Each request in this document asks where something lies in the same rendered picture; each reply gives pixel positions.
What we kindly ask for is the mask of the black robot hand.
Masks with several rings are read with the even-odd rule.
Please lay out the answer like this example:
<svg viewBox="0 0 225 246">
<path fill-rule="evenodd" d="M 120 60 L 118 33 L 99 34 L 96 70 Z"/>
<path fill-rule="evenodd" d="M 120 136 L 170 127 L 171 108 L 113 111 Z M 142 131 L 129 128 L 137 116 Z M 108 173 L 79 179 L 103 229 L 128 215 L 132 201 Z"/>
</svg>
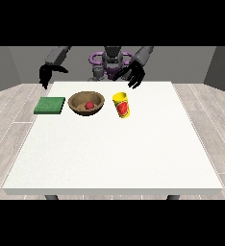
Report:
<svg viewBox="0 0 225 246">
<path fill-rule="evenodd" d="M 40 69 L 39 69 L 39 83 L 44 87 L 48 87 L 48 83 L 52 78 L 52 72 L 53 71 L 58 71 L 62 73 L 67 73 L 68 70 L 60 65 L 48 65 L 44 64 Z"/>
<path fill-rule="evenodd" d="M 128 72 L 130 72 L 130 75 L 126 78 L 126 80 L 128 81 L 128 87 L 131 87 L 132 89 L 137 88 L 144 76 L 145 76 L 145 72 L 144 69 L 142 67 L 142 65 L 138 62 L 138 61 L 133 61 L 130 63 L 129 66 L 121 68 L 114 76 L 113 76 L 113 80 L 116 81 L 117 79 L 119 79 L 120 77 L 123 77 L 124 75 L 127 75 Z"/>
</svg>

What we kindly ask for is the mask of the green square pad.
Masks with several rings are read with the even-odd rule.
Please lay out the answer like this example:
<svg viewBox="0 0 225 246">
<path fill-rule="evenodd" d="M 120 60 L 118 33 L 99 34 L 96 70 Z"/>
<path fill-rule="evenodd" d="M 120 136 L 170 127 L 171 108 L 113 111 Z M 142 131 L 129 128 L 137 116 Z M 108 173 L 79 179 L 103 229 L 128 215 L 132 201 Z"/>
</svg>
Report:
<svg viewBox="0 0 225 246">
<path fill-rule="evenodd" d="M 64 97 L 41 97 L 34 109 L 34 114 L 60 114 L 64 101 Z"/>
</svg>

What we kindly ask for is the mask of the yellow cup with melon print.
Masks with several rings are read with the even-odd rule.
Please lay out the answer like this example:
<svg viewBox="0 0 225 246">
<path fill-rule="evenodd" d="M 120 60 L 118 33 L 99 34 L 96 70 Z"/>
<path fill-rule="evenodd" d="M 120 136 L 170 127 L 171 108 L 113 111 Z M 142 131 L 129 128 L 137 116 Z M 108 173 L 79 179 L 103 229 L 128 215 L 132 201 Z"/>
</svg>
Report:
<svg viewBox="0 0 225 246">
<path fill-rule="evenodd" d="M 115 105 L 118 115 L 121 118 L 126 118 L 130 115 L 128 96 L 125 92 L 117 92 L 112 97 L 112 101 Z"/>
</svg>

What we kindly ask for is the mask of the brown wooden bowl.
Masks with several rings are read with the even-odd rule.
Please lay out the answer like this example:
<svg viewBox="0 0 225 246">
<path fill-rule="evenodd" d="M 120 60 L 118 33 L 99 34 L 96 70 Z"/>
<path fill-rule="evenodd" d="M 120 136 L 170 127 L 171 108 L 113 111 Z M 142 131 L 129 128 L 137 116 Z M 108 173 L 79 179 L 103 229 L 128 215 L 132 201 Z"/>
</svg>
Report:
<svg viewBox="0 0 225 246">
<path fill-rule="evenodd" d="M 96 91 L 80 91 L 68 99 L 68 106 L 82 116 L 96 114 L 102 109 L 104 103 L 104 96 Z"/>
</svg>

